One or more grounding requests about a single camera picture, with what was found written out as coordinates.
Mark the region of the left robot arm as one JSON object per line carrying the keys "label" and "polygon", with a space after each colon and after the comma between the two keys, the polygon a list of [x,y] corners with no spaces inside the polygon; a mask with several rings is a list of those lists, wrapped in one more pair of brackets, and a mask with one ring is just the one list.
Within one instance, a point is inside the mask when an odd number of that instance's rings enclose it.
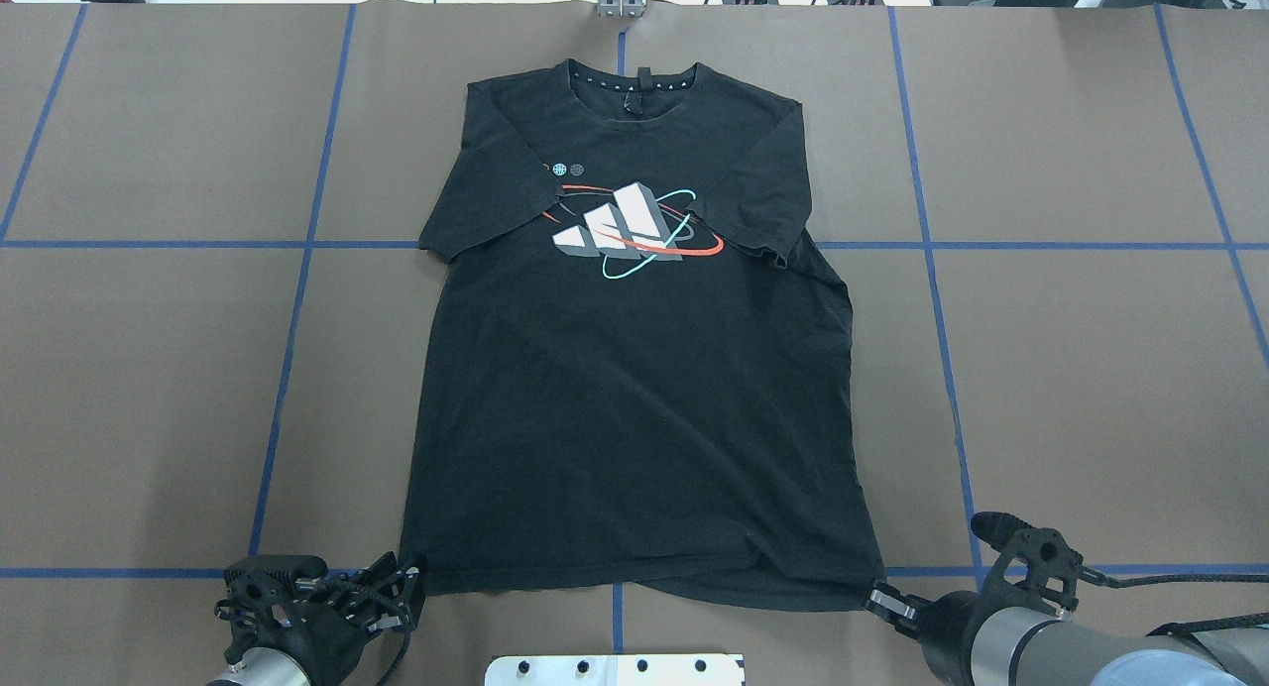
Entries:
{"label": "left robot arm", "polygon": [[223,581],[214,614],[231,642],[213,685],[341,685],[367,645],[393,631],[401,645],[378,678],[390,685],[425,602],[418,560],[393,552],[354,572],[331,571],[319,555],[247,555]]}

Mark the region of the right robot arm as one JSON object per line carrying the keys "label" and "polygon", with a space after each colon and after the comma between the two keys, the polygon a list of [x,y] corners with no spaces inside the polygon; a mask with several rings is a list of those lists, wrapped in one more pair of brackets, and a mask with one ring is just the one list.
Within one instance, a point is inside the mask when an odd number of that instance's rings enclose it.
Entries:
{"label": "right robot arm", "polygon": [[865,609],[911,637],[943,685],[1265,685],[1266,628],[1118,637],[1060,609],[956,591],[930,601],[876,585]]}

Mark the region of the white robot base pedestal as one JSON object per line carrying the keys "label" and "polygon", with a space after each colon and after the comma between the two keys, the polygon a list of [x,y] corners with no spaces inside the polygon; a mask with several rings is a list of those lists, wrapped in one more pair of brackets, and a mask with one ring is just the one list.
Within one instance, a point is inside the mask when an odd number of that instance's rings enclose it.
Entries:
{"label": "white robot base pedestal", "polygon": [[745,685],[744,656],[634,653],[508,656],[492,659],[485,685]]}

